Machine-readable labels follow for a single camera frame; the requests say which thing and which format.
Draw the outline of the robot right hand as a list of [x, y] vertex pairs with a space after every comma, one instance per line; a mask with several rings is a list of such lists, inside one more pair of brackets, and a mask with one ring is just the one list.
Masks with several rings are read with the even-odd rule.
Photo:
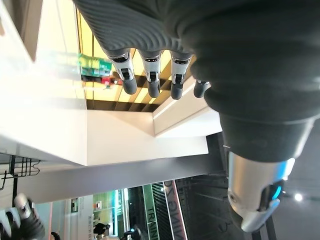
[[34, 202], [24, 193], [18, 193], [14, 198], [14, 208], [17, 210], [20, 225], [11, 211], [5, 213], [9, 223], [10, 233], [0, 223], [1, 240], [43, 240], [46, 231], [45, 226], [36, 211]]

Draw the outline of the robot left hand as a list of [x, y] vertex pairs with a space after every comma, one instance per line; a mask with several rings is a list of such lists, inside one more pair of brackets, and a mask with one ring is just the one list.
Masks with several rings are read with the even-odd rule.
[[187, 69], [194, 94], [219, 113], [228, 153], [233, 223], [252, 233], [280, 204], [289, 163], [320, 116], [317, 0], [76, 0], [127, 94], [142, 58], [148, 92], [160, 92], [160, 58], [171, 54], [171, 97]]

